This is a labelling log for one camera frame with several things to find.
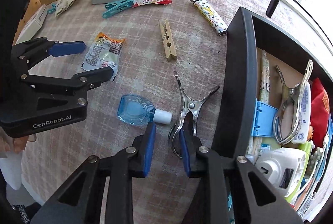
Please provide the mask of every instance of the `plaid tablecloth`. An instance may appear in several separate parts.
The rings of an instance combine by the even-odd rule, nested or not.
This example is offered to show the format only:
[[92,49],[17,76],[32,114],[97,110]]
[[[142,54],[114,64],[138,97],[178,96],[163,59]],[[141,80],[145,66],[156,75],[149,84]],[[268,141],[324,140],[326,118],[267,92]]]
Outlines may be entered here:
[[[99,32],[112,38],[126,38],[114,82],[88,92],[87,119],[83,122],[37,134],[27,144],[22,169],[32,188],[47,200],[66,178],[89,156],[107,157],[132,144],[144,129],[117,118],[123,94],[150,99],[156,108],[178,117],[181,100],[173,71],[177,70],[184,90],[200,99],[215,85],[221,88],[202,107],[198,136],[210,146],[223,89],[226,36],[218,36],[189,0],[172,0],[167,6],[148,5],[128,9],[103,19],[104,5],[77,0],[58,18],[48,15],[36,37],[49,40],[84,41],[82,54],[49,57],[30,70],[31,74],[70,78],[82,72],[84,55]],[[229,24],[240,6],[265,16],[270,0],[208,0]],[[167,62],[158,26],[168,18],[178,60]],[[285,4],[280,3],[272,21],[309,48],[317,35]],[[301,27],[302,33],[294,24]],[[151,171],[146,179],[133,179],[135,223],[180,223],[195,193],[198,181],[186,178],[183,164],[171,152],[167,137],[170,125],[158,125]]]

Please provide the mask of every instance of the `blue gripper pad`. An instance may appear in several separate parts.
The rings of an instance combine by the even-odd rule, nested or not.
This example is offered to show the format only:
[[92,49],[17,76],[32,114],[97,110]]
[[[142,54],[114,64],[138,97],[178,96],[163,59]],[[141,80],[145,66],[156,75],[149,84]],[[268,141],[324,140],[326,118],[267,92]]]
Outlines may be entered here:
[[86,44],[82,41],[57,43],[49,49],[49,54],[53,57],[78,54],[82,53],[85,48]]
[[149,138],[147,141],[147,145],[145,148],[145,153],[144,153],[143,174],[145,177],[148,175],[148,173],[150,171],[150,166],[152,164],[155,136],[156,136],[156,125],[152,124],[152,127],[150,128],[150,132],[149,132]]
[[256,109],[254,111],[253,137],[274,137],[273,119],[277,113],[277,108],[262,103],[256,99]]
[[189,164],[189,151],[188,151],[188,148],[186,146],[183,129],[180,130],[179,140],[180,140],[181,157],[183,159],[184,170],[186,172],[186,175],[189,177],[190,174],[191,174],[191,167],[190,167],[190,164]]

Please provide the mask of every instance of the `blue plastic clip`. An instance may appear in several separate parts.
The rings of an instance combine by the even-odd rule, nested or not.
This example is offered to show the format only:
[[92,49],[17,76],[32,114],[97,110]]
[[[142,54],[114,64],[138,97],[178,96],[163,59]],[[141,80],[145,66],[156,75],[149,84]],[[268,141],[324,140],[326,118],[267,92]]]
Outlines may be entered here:
[[231,193],[229,193],[227,204],[228,204],[228,211],[230,212],[230,209],[231,209],[231,206],[232,206],[232,197],[231,197]]
[[52,3],[51,6],[52,6],[52,7],[51,7],[50,9],[47,10],[47,13],[48,13],[48,14],[52,14],[53,12],[56,11],[56,4]]
[[102,17],[107,19],[108,17],[112,17],[121,11],[131,8],[133,5],[134,0],[120,0],[107,3],[106,5],[104,5],[104,7],[108,10],[102,14]]
[[64,42],[54,44],[49,48],[49,54],[53,57],[82,53],[86,44],[82,41]]
[[253,120],[253,137],[274,137],[273,119],[277,108],[262,103],[256,99],[256,109]]

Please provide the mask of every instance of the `blue plastic bottle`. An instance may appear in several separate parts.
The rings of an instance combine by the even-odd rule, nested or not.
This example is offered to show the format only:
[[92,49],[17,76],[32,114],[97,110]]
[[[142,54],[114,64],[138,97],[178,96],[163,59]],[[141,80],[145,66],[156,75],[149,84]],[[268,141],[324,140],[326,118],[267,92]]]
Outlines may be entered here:
[[172,118],[172,113],[155,108],[148,99],[135,94],[121,97],[117,115],[125,123],[144,126],[152,121],[169,124]]

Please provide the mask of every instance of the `white bottle cap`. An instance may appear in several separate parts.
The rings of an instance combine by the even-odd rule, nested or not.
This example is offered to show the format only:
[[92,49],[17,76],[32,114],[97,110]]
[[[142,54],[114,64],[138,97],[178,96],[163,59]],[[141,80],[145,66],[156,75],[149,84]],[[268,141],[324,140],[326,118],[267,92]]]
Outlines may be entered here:
[[171,118],[172,113],[157,108],[155,110],[153,122],[169,124],[171,123]]

